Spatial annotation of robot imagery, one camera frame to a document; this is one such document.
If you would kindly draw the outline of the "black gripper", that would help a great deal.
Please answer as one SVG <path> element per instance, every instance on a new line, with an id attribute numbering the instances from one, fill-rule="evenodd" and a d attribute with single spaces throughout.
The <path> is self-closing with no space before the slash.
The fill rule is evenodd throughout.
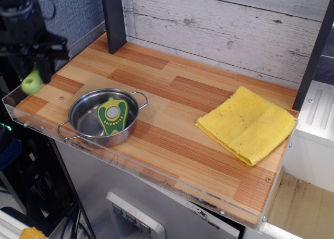
<path id="1" fill-rule="evenodd" d="M 53 6 L 49 17 L 43 15 L 38 0 L 1 0 L 1 56 L 8 56 L 20 80 L 28 74 L 24 58 L 34 58 L 44 83 L 51 82 L 54 60 L 68 59 L 67 39 L 46 29 L 45 21 L 56 14 L 54 2 L 47 1 Z"/>

